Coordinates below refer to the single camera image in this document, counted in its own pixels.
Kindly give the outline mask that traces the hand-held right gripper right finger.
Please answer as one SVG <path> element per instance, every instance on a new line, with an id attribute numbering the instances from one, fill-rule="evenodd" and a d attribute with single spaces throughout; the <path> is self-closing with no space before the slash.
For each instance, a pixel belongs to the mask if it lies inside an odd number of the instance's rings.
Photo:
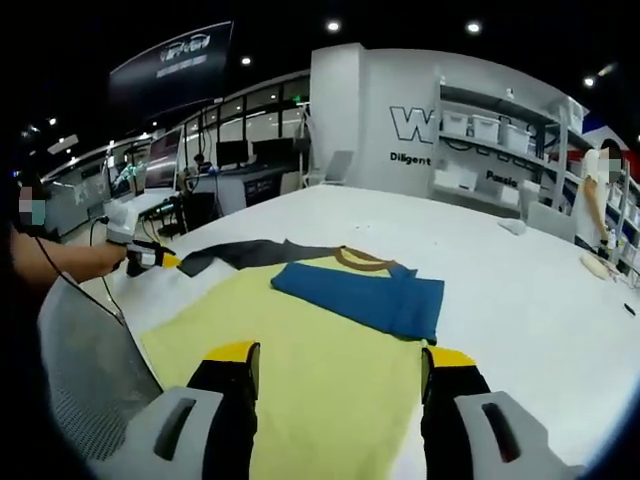
<path id="1" fill-rule="evenodd" d="M 428 479 L 578 479 L 549 446 L 544 425 L 489 388 L 468 355 L 422 349 L 421 434 Z"/>

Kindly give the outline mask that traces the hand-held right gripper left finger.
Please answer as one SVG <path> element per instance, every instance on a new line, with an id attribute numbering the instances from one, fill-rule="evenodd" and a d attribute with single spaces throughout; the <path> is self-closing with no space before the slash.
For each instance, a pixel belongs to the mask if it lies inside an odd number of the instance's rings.
<path id="1" fill-rule="evenodd" d="M 185 387 L 133 417 L 109 479 L 247 479 L 257 432 L 260 343 L 217 347 Z"/>

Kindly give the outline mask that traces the person's left hand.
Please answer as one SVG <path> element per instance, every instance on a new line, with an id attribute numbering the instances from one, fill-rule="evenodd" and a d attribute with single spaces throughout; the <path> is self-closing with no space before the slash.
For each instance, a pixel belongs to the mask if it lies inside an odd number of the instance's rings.
<path id="1" fill-rule="evenodd" d="M 118 268 L 126 258 L 127 249 L 123 245 L 104 242 L 91 246 L 89 252 L 89 278 L 105 276 Z"/>

